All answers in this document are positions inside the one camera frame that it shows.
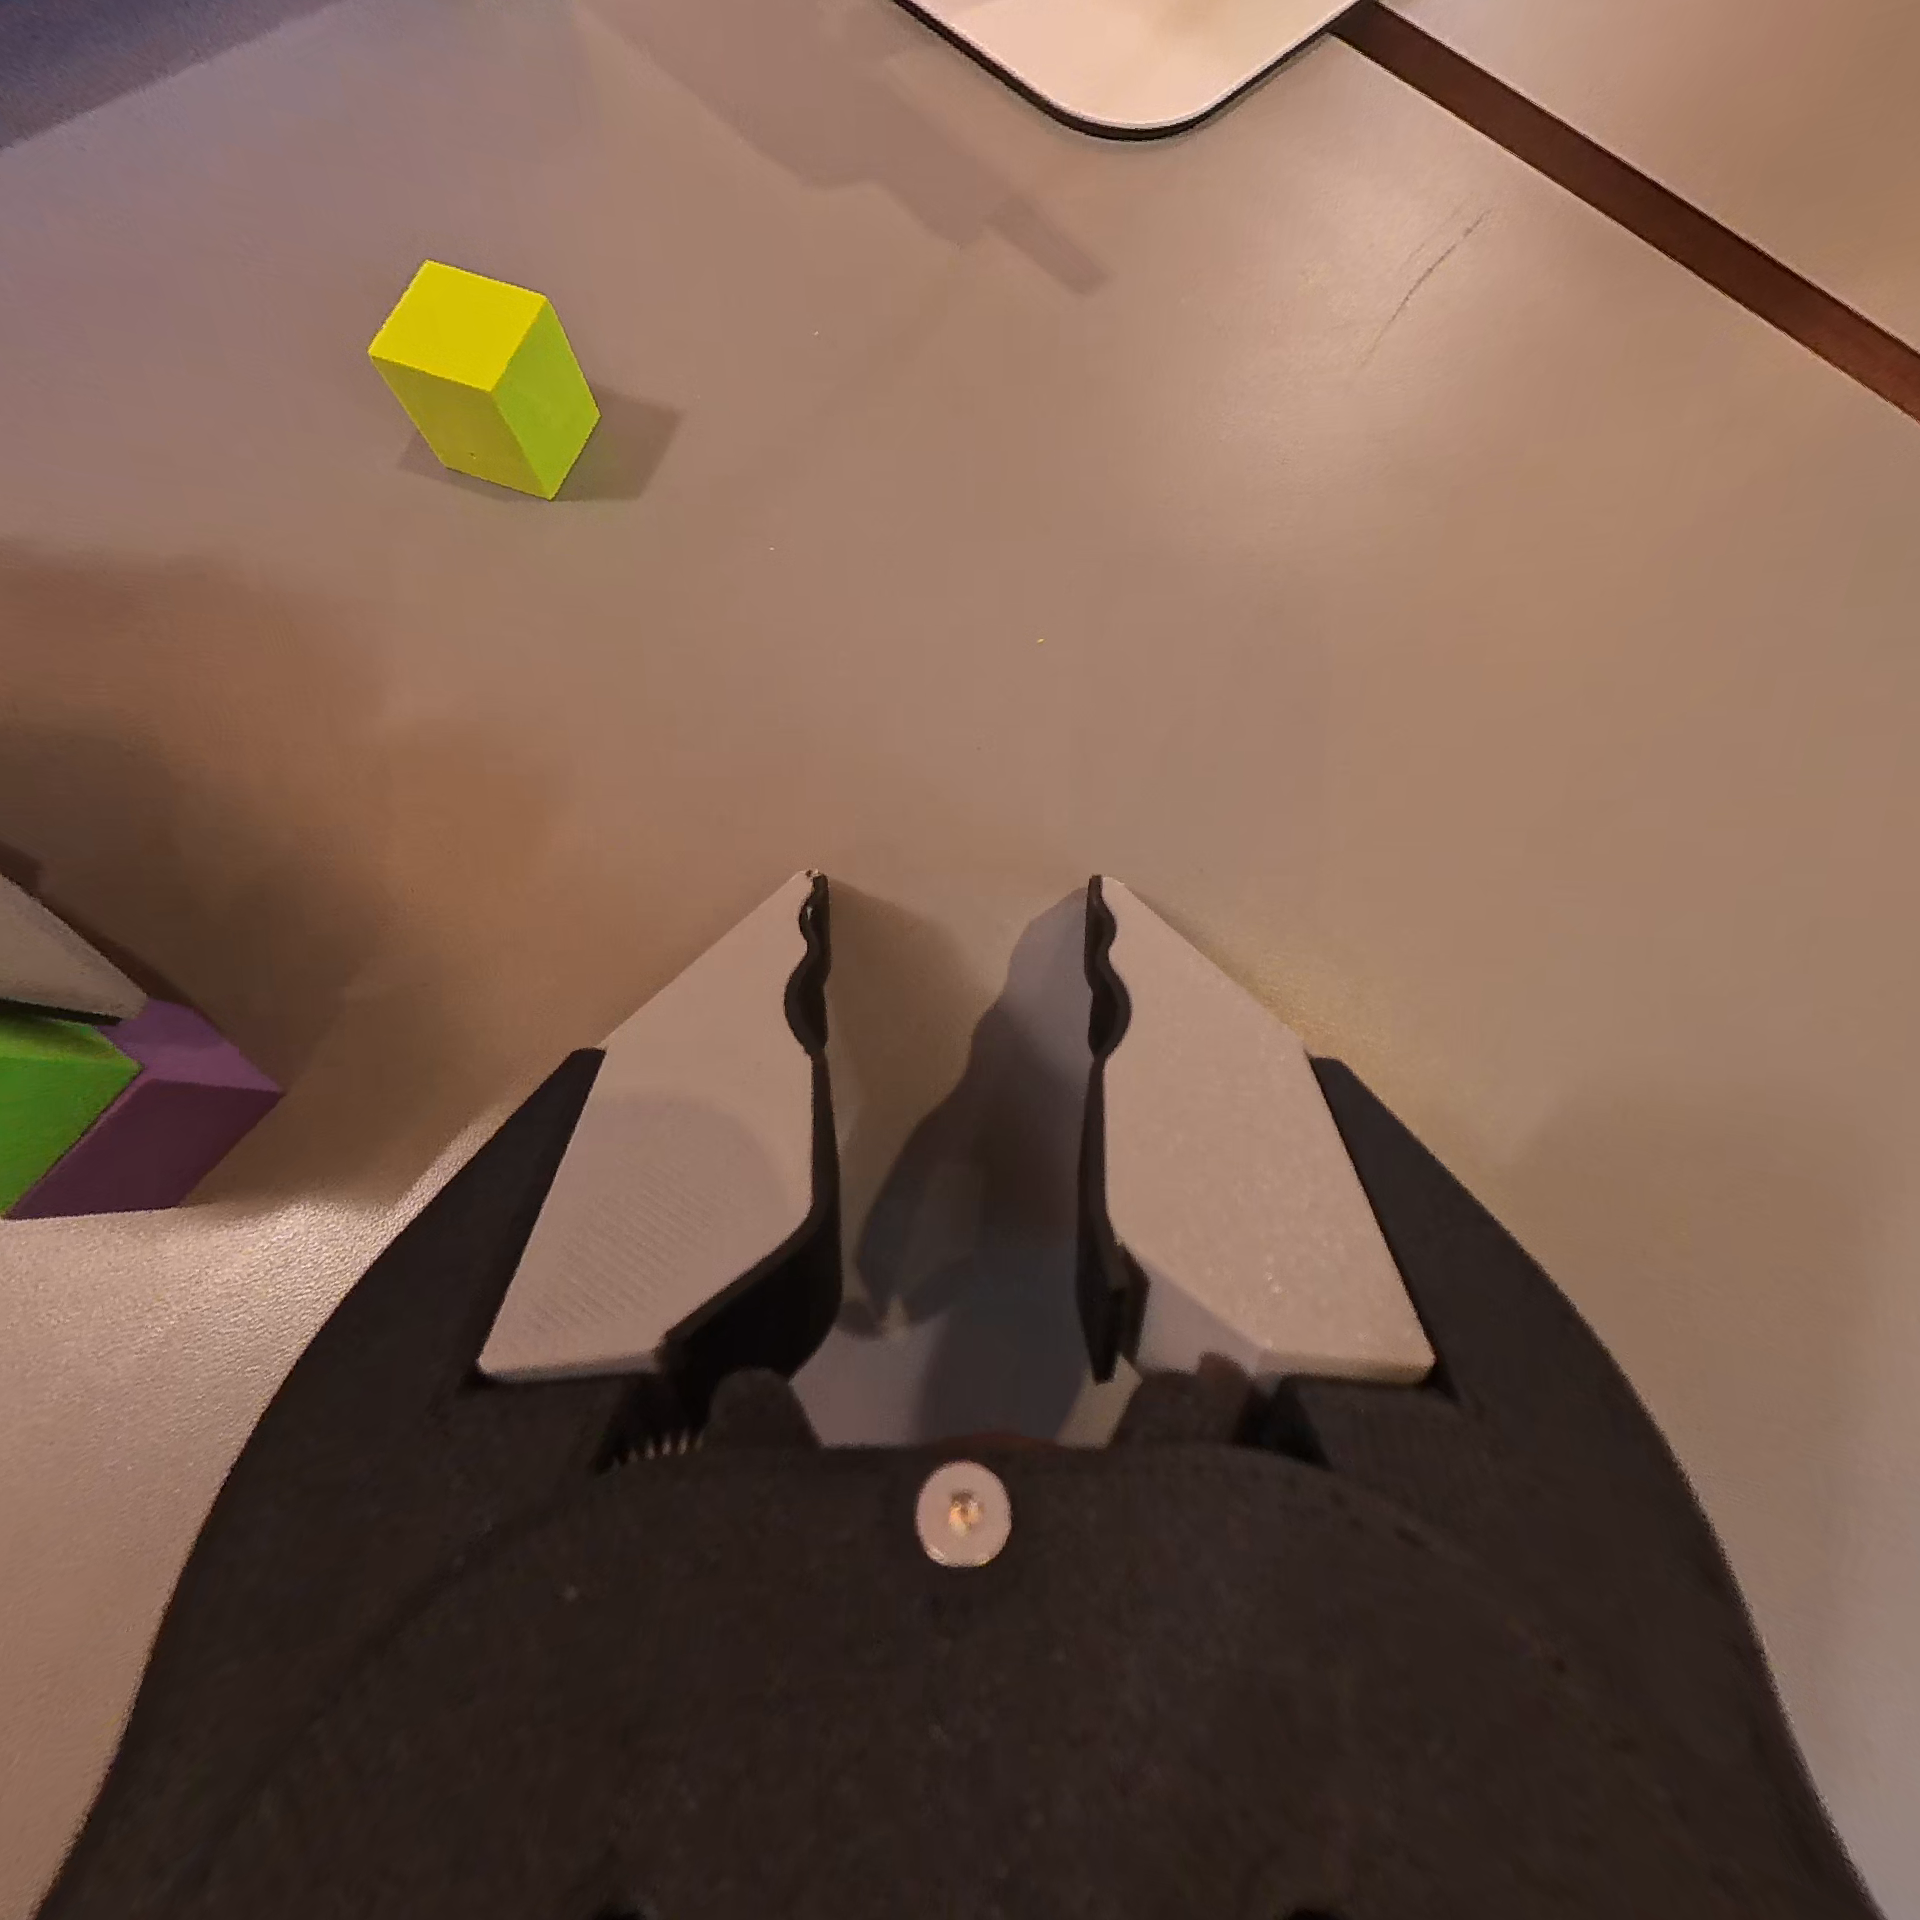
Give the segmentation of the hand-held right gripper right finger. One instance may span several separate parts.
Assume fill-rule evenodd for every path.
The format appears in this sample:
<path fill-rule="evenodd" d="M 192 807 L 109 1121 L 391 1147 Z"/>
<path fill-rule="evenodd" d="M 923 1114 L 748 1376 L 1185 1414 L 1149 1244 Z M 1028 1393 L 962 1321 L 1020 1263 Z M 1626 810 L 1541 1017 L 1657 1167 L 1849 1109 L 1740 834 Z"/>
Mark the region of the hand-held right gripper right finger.
<path fill-rule="evenodd" d="M 1088 883 L 1085 965 L 1093 1378 L 1423 1382 L 1428 1331 L 1303 1039 L 1110 875 Z"/>

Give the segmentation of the purple foam cube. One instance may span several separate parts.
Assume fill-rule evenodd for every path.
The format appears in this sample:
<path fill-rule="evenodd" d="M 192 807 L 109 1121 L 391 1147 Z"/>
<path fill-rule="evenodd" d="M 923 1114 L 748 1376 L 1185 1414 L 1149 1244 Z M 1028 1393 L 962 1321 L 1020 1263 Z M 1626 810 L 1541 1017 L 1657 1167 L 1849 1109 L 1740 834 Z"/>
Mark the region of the purple foam cube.
<path fill-rule="evenodd" d="M 10 1218 L 176 1209 L 283 1098 L 271 1075 L 185 1003 L 151 998 L 106 1036 L 137 1063 L 137 1075 L 12 1204 Z"/>

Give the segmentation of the white document stand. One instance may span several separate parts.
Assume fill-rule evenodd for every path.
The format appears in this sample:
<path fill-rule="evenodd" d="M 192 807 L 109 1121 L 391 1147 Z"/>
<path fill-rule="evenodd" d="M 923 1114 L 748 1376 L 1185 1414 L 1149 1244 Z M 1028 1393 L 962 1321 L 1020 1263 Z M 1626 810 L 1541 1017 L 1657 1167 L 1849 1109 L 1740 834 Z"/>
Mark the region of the white document stand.
<path fill-rule="evenodd" d="M 1200 126 L 1313 44 L 1348 2 L 904 2 L 902 11 L 1067 129 Z"/>

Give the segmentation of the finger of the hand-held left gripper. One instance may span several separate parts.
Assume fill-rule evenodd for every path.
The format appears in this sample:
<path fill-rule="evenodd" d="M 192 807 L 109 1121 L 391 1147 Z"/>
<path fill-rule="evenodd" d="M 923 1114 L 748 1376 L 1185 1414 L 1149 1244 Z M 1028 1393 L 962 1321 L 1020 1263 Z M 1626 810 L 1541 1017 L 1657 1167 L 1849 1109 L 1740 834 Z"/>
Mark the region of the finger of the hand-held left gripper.
<path fill-rule="evenodd" d="M 116 1024 L 137 1019 L 149 994 L 27 888 L 3 875 L 3 1006 Z"/>
<path fill-rule="evenodd" d="M 4 1916 L 38 1910 L 84 1822 L 239 1448 L 424 1197 L 4 1229 Z"/>

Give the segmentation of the green foam cube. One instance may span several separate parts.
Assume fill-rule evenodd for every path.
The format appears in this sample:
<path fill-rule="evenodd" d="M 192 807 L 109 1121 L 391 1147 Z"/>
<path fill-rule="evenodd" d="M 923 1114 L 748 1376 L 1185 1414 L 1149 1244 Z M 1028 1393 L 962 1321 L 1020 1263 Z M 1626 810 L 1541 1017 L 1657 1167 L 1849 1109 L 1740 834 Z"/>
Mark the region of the green foam cube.
<path fill-rule="evenodd" d="M 84 1020 L 3 1014 L 3 1213 L 80 1141 L 140 1073 Z"/>

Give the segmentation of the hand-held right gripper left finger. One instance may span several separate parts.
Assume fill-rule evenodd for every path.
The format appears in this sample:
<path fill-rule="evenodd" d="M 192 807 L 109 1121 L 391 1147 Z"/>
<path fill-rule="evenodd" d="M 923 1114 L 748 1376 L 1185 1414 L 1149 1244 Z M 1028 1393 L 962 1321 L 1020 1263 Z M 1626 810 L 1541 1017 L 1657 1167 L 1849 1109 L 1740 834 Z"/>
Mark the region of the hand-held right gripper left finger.
<path fill-rule="evenodd" d="M 485 1376 L 707 1385 L 816 1351 L 841 1304 L 828 965 L 807 870 L 607 1034 Z"/>

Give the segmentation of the yellow foam cube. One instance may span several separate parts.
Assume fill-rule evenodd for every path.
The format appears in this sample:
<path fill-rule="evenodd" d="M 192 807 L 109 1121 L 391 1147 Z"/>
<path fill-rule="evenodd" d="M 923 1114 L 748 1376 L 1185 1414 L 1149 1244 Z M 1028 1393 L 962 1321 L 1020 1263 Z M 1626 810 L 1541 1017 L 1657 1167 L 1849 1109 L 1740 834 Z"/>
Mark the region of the yellow foam cube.
<path fill-rule="evenodd" d="M 555 499 L 602 409 L 552 303 L 428 259 L 366 350 L 450 473 Z"/>

